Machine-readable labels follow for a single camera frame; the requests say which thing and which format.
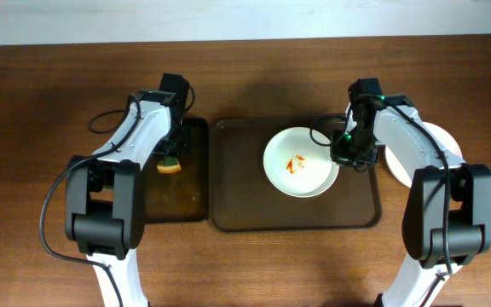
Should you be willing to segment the green yellow sponge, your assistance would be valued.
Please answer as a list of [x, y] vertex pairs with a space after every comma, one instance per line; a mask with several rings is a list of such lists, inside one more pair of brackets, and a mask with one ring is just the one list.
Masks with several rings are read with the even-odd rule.
[[159, 160], [156, 164], [157, 170], [162, 174], [177, 173], [182, 170], [177, 157], [167, 156]]

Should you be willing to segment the cream plate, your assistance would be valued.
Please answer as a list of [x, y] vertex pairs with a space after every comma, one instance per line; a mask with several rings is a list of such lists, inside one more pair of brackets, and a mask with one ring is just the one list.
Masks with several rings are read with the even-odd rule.
[[282, 193], [308, 198], [328, 190], [336, 181], [339, 166], [332, 161], [328, 142], [317, 130], [292, 127], [273, 136], [263, 153], [263, 169], [269, 181]]

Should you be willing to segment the pink-white plate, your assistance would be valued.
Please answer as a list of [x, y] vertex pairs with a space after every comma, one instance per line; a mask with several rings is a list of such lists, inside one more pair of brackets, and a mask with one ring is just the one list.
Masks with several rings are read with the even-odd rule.
[[[458, 143], [455, 141], [455, 139], [447, 131], [445, 131], [440, 126], [434, 125], [432, 123], [424, 122], [424, 125], [427, 128], [427, 130], [436, 139], [438, 139], [446, 149], [448, 149], [454, 155], [459, 156], [460, 158], [463, 158], [463, 154], [461, 152], [461, 149], [460, 149]], [[398, 161], [397, 157], [393, 154], [393, 152], [388, 147], [386, 147], [384, 149], [384, 156], [385, 156], [385, 162], [386, 162], [390, 172], [392, 173], [392, 175], [400, 183], [402, 183], [406, 187], [410, 188], [412, 185], [412, 179], [407, 174], [406, 170], [401, 165], [401, 163]]]

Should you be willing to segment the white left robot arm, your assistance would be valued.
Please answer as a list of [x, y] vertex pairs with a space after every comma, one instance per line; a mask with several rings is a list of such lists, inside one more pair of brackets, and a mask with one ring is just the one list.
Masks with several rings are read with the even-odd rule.
[[182, 75], [164, 73], [156, 90], [129, 96], [107, 143], [70, 162], [65, 232], [94, 267], [106, 306], [149, 304], [136, 257], [146, 224], [142, 170], [176, 151], [190, 93]]

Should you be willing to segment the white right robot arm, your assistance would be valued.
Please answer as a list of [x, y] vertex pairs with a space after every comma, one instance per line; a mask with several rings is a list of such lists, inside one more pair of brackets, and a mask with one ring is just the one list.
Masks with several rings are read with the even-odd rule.
[[491, 170], [452, 153], [412, 100], [384, 95], [377, 78], [357, 79], [348, 95], [345, 127], [330, 142], [332, 160], [367, 169], [384, 145], [412, 181], [401, 224], [407, 254], [375, 304], [429, 306], [452, 275], [491, 246]]

